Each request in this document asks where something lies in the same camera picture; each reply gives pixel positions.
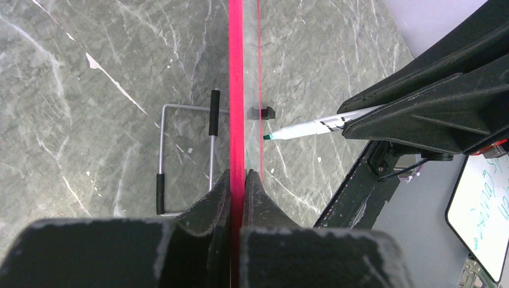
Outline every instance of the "whiteboard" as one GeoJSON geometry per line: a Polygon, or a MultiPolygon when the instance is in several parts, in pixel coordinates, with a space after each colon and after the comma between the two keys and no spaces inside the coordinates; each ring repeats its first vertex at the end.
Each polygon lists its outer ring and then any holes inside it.
{"type": "Polygon", "coordinates": [[[468,157],[445,220],[492,280],[500,282],[509,243],[509,156],[468,157]]]}

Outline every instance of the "marble floor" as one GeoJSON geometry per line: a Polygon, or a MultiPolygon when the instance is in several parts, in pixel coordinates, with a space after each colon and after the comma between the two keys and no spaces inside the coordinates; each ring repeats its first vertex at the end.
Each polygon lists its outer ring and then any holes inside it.
{"type": "MultiPolygon", "coordinates": [[[[0,3],[0,259],[40,218],[155,216],[162,105],[208,107],[218,88],[229,107],[227,0],[0,3]]],[[[261,7],[264,104],[277,112],[266,131],[331,115],[411,60],[381,0],[261,7]]],[[[168,112],[166,209],[182,211],[208,190],[208,114],[168,112]]],[[[310,226],[364,144],[264,143],[266,190],[310,226]]]]}
{"type": "MultiPolygon", "coordinates": [[[[264,104],[279,128],[334,115],[342,101],[413,60],[381,0],[264,1],[264,104]]],[[[340,132],[264,142],[264,186],[294,221],[312,226],[366,145],[340,132]]]]}

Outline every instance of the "thin red line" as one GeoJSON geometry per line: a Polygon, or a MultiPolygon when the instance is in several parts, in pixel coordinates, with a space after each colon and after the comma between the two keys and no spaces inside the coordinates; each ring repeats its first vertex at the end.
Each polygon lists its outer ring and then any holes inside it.
{"type": "Polygon", "coordinates": [[[262,30],[260,26],[260,0],[256,0],[256,6],[258,7],[258,100],[260,112],[260,179],[264,180],[264,130],[262,128],[262,30]]]}
{"type": "Polygon", "coordinates": [[[229,0],[230,192],[232,195],[232,282],[239,286],[239,231],[244,207],[244,42],[242,0],[229,0]]]}

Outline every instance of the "black handle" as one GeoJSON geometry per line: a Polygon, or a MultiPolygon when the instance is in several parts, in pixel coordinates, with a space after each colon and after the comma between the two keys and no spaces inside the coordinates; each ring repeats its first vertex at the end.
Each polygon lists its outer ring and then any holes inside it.
{"type": "Polygon", "coordinates": [[[210,95],[210,119],[208,126],[208,134],[217,136],[217,127],[219,126],[219,95],[221,92],[212,90],[210,95]]]}
{"type": "Polygon", "coordinates": [[[155,184],[155,213],[164,214],[164,174],[157,174],[155,184]]]}

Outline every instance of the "marker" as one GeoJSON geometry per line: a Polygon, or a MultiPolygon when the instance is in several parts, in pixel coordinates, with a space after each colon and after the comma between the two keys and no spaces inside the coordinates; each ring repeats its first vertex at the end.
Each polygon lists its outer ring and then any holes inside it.
{"type": "Polygon", "coordinates": [[[357,119],[381,106],[383,105],[336,114],[334,116],[288,126],[272,132],[269,135],[264,135],[264,140],[288,140],[308,135],[318,135],[342,130],[347,121],[357,119]]]}

